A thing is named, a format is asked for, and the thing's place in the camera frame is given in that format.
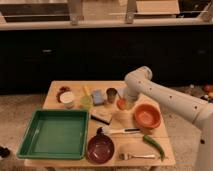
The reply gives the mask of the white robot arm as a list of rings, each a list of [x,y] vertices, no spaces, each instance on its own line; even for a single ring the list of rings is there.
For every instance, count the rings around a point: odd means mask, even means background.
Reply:
[[[213,171],[213,103],[164,87],[151,81],[147,66],[126,74],[124,98],[135,103],[144,94],[170,108],[201,130],[194,171]]]

